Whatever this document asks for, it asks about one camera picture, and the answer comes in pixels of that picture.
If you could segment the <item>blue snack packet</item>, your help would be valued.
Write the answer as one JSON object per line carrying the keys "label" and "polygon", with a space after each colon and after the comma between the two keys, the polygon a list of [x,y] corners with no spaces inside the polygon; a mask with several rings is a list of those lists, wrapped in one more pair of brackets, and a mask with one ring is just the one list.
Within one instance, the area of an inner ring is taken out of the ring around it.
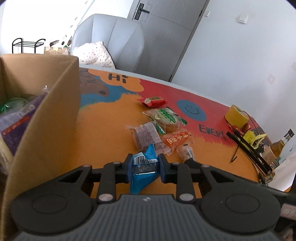
{"label": "blue snack packet", "polygon": [[132,175],[130,193],[140,194],[142,190],[159,177],[159,160],[154,144],[150,144],[145,152],[139,152],[132,158]]}

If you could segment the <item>orange snack packet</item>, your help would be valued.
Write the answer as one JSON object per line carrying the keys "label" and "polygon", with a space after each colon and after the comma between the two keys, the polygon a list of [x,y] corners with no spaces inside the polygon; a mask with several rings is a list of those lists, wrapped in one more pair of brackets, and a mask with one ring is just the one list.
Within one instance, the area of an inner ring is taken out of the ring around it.
{"label": "orange snack packet", "polygon": [[161,140],[171,149],[175,149],[185,144],[192,142],[192,134],[190,131],[182,128],[173,133],[165,134],[161,137]]}

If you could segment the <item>dark brown cake packet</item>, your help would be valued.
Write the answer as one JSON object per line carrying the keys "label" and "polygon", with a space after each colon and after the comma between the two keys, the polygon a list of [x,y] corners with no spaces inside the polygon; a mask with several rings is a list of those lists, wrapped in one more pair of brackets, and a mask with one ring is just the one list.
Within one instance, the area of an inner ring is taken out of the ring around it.
{"label": "dark brown cake packet", "polygon": [[155,121],[144,123],[140,126],[126,126],[133,136],[136,147],[139,151],[145,151],[153,144],[156,154],[168,154],[171,149],[161,140]]}

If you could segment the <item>green label pastry packet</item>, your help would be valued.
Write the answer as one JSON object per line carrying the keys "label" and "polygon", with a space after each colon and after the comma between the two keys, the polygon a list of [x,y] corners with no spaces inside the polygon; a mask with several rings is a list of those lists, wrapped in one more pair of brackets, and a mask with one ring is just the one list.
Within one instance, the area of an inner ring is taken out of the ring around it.
{"label": "green label pastry packet", "polygon": [[155,122],[155,127],[161,135],[174,132],[187,125],[186,120],[168,107],[153,108],[141,113]]}

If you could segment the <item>red snack bar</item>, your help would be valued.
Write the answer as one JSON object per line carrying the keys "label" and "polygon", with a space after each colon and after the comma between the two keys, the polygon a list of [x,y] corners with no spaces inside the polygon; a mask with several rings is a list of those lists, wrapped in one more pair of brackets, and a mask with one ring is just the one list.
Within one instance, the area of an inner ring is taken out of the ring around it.
{"label": "red snack bar", "polygon": [[140,98],[138,99],[144,106],[148,108],[158,108],[167,104],[167,101],[162,97],[155,96],[155,97],[148,97],[148,98]]}

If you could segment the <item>green snack packet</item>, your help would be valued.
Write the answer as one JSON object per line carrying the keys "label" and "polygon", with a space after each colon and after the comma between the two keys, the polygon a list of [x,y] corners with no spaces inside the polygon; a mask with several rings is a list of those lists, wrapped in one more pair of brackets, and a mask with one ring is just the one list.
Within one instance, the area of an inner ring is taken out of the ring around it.
{"label": "green snack packet", "polygon": [[28,101],[24,98],[14,97],[1,106],[1,114],[17,111],[23,108],[27,103]]}

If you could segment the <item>white paper towel roll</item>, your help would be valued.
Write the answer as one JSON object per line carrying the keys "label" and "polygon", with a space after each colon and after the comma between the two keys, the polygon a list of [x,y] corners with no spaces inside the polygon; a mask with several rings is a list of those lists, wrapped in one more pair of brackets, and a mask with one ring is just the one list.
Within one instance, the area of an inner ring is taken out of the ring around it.
{"label": "white paper towel roll", "polygon": [[295,177],[295,163],[294,153],[275,169],[275,176],[268,186],[280,191],[289,189]]}

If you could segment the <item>black folding stand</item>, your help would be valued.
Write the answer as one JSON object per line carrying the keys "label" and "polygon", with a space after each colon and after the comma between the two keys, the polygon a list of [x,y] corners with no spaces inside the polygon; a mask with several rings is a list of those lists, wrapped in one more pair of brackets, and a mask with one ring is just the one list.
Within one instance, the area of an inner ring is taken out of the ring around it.
{"label": "black folding stand", "polygon": [[234,131],[234,133],[227,132],[226,135],[237,144],[238,149],[241,149],[250,158],[257,171],[259,183],[270,183],[275,177],[275,173],[258,150],[253,148],[238,131]]}

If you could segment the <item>brown glass bottle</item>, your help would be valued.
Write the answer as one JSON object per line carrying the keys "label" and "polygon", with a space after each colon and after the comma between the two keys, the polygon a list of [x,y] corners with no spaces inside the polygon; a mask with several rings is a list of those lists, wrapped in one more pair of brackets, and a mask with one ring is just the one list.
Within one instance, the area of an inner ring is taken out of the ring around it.
{"label": "brown glass bottle", "polygon": [[270,149],[272,150],[272,153],[276,158],[280,156],[281,152],[283,151],[283,148],[294,135],[295,134],[293,130],[290,128],[283,138],[271,144]]}

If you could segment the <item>brown cardboard box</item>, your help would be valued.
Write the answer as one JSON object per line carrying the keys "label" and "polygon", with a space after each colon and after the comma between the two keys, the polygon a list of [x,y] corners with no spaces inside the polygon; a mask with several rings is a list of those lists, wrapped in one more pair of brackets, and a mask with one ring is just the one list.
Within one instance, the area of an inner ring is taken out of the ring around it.
{"label": "brown cardboard box", "polygon": [[17,229],[11,202],[21,193],[71,167],[80,108],[79,60],[67,55],[6,54],[1,57],[1,103],[13,97],[49,93],[34,113],[1,186],[1,240]]}

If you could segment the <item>yellow plastic bag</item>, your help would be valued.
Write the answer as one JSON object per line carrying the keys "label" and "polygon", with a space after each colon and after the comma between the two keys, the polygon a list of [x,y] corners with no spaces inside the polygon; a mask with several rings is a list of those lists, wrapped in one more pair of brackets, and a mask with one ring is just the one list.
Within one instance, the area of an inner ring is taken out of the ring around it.
{"label": "yellow plastic bag", "polygon": [[243,138],[250,144],[255,150],[258,149],[260,143],[267,137],[267,134],[255,135],[253,131],[247,131]]}

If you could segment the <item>colourful cartoon table mat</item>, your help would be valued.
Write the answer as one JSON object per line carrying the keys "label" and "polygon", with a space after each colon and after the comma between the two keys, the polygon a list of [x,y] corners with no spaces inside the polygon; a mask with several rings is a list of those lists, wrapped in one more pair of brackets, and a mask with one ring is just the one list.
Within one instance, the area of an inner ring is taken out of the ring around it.
{"label": "colourful cartoon table mat", "polygon": [[112,161],[123,161],[138,153],[132,128],[152,121],[144,112],[142,100],[162,97],[166,106],[185,120],[163,126],[161,139],[168,147],[184,143],[188,133],[194,155],[207,164],[252,181],[258,174],[248,156],[227,137],[229,124],[224,118],[228,107],[179,86],[131,74],[81,68],[81,102],[77,117],[75,157],[77,166],[101,168]]}

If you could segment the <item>white dotted pillow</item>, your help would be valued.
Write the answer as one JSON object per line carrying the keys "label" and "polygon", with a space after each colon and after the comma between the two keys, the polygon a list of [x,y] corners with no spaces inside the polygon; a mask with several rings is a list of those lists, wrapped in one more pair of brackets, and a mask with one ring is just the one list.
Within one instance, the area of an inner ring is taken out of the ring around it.
{"label": "white dotted pillow", "polygon": [[75,47],[72,51],[72,55],[79,58],[80,64],[115,69],[115,64],[104,46],[103,41],[85,43],[79,47]]}

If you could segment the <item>grey door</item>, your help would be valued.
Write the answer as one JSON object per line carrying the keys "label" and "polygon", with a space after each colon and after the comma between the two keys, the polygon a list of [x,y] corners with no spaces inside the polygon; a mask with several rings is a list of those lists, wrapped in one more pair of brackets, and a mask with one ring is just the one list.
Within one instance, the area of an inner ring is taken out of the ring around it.
{"label": "grey door", "polygon": [[136,72],[172,81],[208,0],[135,0],[128,18],[140,23],[144,50]]}

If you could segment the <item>black shoe rack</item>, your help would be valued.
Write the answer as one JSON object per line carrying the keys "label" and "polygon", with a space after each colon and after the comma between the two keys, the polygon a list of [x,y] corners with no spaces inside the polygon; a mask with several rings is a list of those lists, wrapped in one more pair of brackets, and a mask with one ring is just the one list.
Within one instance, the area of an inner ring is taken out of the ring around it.
{"label": "black shoe rack", "polygon": [[36,53],[36,49],[40,46],[43,46],[45,41],[46,41],[46,39],[39,39],[39,40],[33,42],[33,41],[24,41],[23,38],[16,38],[13,40],[13,42],[11,44],[11,52],[14,53],[15,47],[20,47],[21,53],[23,53],[23,49],[25,47],[28,47],[28,48],[34,48],[34,53]]}

